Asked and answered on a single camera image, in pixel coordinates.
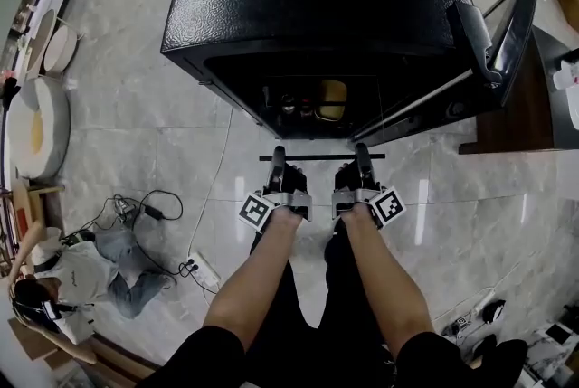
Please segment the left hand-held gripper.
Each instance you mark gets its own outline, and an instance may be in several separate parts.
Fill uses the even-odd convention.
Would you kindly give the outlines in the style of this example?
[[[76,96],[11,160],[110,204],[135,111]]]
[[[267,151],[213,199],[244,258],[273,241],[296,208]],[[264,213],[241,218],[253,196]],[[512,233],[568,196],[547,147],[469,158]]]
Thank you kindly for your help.
[[[283,146],[276,146],[272,157],[264,194],[247,194],[238,219],[258,233],[265,233],[271,214],[280,207],[287,207],[308,222],[312,219],[312,199],[309,194],[297,191],[293,194],[281,192],[281,184],[286,165]]]

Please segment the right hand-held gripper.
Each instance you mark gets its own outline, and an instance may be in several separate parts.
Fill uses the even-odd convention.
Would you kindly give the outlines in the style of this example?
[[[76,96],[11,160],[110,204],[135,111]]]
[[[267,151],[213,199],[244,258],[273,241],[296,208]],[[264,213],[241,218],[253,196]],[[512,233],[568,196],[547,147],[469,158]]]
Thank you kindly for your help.
[[[366,204],[377,228],[384,228],[404,214],[406,207],[394,187],[384,188],[375,180],[372,157],[363,143],[356,145],[358,189],[339,190],[332,194],[332,219],[349,212],[357,203]]]

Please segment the person's right hand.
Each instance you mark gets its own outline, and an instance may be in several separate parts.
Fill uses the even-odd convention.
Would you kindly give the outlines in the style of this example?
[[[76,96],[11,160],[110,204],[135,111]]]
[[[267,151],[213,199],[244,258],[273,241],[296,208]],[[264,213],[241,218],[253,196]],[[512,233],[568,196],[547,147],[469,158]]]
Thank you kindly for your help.
[[[355,191],[361,187],[362,179],[356,160],[353,160],[350,163],[344,163],[338,168],[335,174],[334,189],[336,191]]]

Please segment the person's left hand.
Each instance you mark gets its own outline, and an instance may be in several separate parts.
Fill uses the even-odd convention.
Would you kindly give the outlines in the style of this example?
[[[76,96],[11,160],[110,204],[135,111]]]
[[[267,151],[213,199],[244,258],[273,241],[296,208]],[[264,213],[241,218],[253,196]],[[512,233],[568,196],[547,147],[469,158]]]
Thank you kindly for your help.
[[[294,194],[299,191],[306,194],[308,192],[307,177],[300,168],[285,164],[280,188],[283,193]]]

